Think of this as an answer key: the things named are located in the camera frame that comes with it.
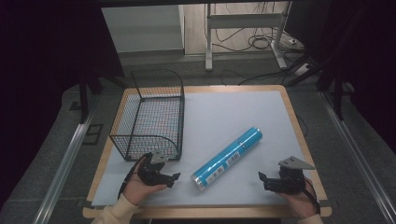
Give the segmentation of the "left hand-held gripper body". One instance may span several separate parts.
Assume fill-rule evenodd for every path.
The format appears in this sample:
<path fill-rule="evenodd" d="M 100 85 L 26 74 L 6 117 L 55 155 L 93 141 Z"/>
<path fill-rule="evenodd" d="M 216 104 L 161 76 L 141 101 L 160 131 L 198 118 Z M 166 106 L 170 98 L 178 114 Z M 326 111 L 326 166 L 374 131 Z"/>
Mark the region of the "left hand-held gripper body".
<path fill-rule="evenodd" d="M 138 176 L 148 186 L 160 185 L 161 181 L 167 181 L 161 173 L 168 158 L 161 152 L 149 152 L 143 155 L 143 162 L 138 169 Z"/>

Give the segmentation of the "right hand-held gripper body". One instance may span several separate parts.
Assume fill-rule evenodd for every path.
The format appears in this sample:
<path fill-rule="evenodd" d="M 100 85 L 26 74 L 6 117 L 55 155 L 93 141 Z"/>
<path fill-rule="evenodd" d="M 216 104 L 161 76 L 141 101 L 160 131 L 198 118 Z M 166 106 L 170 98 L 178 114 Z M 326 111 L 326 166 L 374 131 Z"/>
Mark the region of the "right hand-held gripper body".
<path fill-rule="evenodd" d="M 299 194 L 305 189 L 304 170 L 315 170 L 315 167 L 294 156 L 278 163 L 279 179 L 271 180 L 270 190 L 290 195 Z"/>

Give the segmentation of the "blue cylindrical roll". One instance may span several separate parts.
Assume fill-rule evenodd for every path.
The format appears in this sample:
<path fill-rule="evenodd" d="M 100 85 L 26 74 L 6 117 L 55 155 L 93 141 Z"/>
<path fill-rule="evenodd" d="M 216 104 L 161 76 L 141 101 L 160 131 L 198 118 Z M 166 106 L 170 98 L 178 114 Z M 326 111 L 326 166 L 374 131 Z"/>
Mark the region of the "blue cylindrical roll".
<path fill-rule="evenodd" d="M 225 173 L 235 162 L 241 159 L 262 140 L 262 131 L 252 127 L 237 137 L 220 153 L 207 161 L 192 175 L 200 191 L 205 190 L 213 181 Z"/>

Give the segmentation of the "black wire mesh basket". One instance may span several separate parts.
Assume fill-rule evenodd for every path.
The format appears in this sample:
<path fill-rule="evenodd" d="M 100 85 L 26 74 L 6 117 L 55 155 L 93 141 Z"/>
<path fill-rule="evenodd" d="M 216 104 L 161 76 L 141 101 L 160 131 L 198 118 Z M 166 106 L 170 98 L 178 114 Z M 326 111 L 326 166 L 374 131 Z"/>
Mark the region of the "black wire mesh basket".
<path fill-rule="evenodd" d="M 185 92 L 178 73 L 171 70 L 132 72 L 109 138 L 126 161 L 156 150 L 171 161 L 182 154 Z"/>

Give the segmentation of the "person's left hand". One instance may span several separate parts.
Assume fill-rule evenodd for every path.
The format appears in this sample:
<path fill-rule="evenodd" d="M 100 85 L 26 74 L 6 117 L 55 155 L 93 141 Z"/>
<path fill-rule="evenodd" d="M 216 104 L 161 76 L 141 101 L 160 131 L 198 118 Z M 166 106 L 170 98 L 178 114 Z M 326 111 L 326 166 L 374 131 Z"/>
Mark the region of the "person's left hand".
<path fill-rule="evenodd" d="M 135 169 L 131 178 L 122 195 L 127 199 L 127 201 L 133 205 L 139 205 L 146 197 L 148 197 L 151 193 L 158 192 L 167 188 L 166 185 L 156 185 L 156 186 L 148 186 L 146 185 L 138 176 L 137 171 L 144 160 L 140 161 Z"/>

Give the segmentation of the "person's right hand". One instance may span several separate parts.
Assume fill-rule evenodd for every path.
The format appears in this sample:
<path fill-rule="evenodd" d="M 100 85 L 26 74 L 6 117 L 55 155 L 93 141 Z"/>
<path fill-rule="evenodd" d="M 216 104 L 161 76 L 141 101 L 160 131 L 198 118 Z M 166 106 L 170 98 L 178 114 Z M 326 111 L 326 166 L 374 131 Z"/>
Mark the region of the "person's right hand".
<path fill-rule="evenodd" d="M 299 218 L 299 220 L 317 214 L 317 208 L 303 193 L 300 193 L 298 195 L 279 193 L 279 196 L 281 196 L 288 202 L 290 210 L 295 216 Z"/>

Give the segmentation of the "black floor socket plate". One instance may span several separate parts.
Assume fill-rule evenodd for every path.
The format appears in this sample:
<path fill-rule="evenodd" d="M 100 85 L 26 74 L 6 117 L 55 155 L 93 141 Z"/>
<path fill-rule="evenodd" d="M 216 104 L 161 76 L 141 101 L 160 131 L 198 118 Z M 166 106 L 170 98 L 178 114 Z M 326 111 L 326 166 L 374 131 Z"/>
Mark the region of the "black floor socket plate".
<path fill-rule="evenodd" d="M 103 130 L 102 124 L 92 124 L 89 126 L 82 144 L 87 146 L 94 146 L 98 144 L 98 141 Z"/>

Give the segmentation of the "light grey table mat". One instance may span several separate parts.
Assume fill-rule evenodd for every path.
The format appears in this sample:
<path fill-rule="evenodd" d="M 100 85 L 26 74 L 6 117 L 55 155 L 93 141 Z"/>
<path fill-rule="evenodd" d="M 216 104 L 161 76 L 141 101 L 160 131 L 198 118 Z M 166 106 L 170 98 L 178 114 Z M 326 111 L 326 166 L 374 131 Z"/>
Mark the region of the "light grey table mat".
<path fill-rule="evenodd" d="M 206 189 L 198 190 L 192 174 L 248 129 L 262 140 Z M 278 163 L 304 157 L 291 115 L 279 91 L 200 92 L 185 95 L 181 159 L 163 171 L 180 178 L 170 189 L 142 202 L 154 206 L 277 205 L 285 201 L 263 188 L 258 173 L 278 177 Z"/>

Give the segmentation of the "black metal stand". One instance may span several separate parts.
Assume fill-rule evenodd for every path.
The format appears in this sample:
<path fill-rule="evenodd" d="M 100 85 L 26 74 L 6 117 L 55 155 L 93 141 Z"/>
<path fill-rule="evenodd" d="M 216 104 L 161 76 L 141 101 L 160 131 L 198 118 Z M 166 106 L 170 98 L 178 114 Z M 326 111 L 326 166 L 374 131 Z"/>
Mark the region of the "black metal stand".
<path fill-rule="evenodd" d="M 343 89 L 343 74 L 339 67 L 327 67 L 323 70 L 316 86 L 319 91 L 327 91 L 333 86 L 332 108 L 340 120 L 343 120 L 342 97 L 346 95 Z"/>
<path fill-rule="evenodd" d="M 78 75 L 78 86 L 81 109 L 80 123 L 84 123 L 89 115 L 88 90 L 94 95 L 101 94 L 103 86 L 96 75 L 83 71 Z"/>

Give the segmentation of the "white power strip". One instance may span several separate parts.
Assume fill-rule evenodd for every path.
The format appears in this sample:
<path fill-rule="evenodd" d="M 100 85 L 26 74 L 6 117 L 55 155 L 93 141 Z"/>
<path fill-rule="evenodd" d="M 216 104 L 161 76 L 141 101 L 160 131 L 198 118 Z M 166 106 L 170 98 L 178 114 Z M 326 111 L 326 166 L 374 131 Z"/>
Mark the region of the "white power strip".
<path fill-rule="evenodd" d="M 313 65 L 311 63 L 304 63 L 300 68 L 298 68 L 294 74 L 295 76 L 299 77 L 302 74 L 304 74 L 305 72 L 307 72 L 309 69 L 311 69 L 313 67 Z"/>

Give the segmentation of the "white cabinet panel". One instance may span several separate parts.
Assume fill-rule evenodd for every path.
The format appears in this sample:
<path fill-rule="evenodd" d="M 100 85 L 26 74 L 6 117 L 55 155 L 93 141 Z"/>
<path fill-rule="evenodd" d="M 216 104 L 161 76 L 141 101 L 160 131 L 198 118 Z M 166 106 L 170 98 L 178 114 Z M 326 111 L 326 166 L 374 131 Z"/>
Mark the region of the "white cabinet panel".
<path fill-rule="evenodd" d="M 103 7 L 116 51 L 184 49 L 184 11 L 180 5 Z"/>

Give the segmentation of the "dark curtain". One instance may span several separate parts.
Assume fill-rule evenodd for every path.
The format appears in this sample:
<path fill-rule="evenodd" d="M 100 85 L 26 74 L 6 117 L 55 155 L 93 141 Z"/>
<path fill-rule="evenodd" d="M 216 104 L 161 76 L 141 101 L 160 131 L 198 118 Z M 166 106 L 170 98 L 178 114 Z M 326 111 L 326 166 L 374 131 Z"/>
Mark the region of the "dark curtain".
<path fill-rule="evenodd" d="M 0 0 L 0 206 L 56 120 L 66 90 L 123 71 L 87 0 Z"/>
<path fill-rule="evenodd" d="M 396 0 L 293 0 L 286 32 L 396 153 Z"/>

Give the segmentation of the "silver metal floor rail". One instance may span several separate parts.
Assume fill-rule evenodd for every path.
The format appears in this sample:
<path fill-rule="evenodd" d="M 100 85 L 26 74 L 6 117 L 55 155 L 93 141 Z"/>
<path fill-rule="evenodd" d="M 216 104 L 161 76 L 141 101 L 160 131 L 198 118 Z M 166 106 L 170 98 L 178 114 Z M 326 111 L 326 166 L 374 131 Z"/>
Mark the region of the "silver metal floor rail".
<path fill-rule="evenodd" d="M 53 177 L 49 189 L 37 210 L 34 221 L 32 224 L 48 224 L 53 210 L 58 202 L 64 184 L 70 174 L 74 161 L 77 157 L 79 149 L 82 145 L 85 134 L 88 131 L 92 122 L 92 117 L 95 113 L 99 96 L 93 96 L 89 101 L 89 112 L 87 117 L 77 126 L 74 135 L 64 153 L 63 159 Z"/>
<path fill-rule="evenodd" d="M 385 191 L 383 185 L 375 176 L 372 168 L 370 167 L 367 160 L 364 158 L 360 147 L 357 145 L 355 139 L 350 133 L 345 122 L 336 115 L 333 111 L 332 99 L 326 92 L 318 93 L 328 111 L 332 122 L 334 123 L 337 131 L 340 133 L 343 141 L 345 142 L 346 148 L 351 154 L 352 160 L 355 162 L 358 170 L 364 179 L 366 186 L 373 195 L 375 202 L 377 203 L 379 210 L 388 224 L 396 224 L 396 206 Z"/>

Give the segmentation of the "white metal desk frame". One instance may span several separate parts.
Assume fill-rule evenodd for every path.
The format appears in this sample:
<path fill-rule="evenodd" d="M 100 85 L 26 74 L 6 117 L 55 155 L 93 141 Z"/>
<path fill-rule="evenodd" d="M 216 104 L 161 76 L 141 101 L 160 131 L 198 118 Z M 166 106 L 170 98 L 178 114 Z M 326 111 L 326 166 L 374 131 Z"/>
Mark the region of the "white metal desk frame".
<path fill-rule="evenodd" d="M 234 14 L 217 15 L 211 13 L 211 5 L 206 5 L 206 48 L 205 48 L 205 70 L 213 70 L 212 30 L 213 29 L 236 29 L 236 28 L 276 28 L 277 33 L 270 47 L 275 55 L 277 64 L 281 70 L 286 69 L 286 62 L 280 53 L 280 39 L 289 15 L 291 1 L 288 1 L 280 13 L 265 14 Z"/>

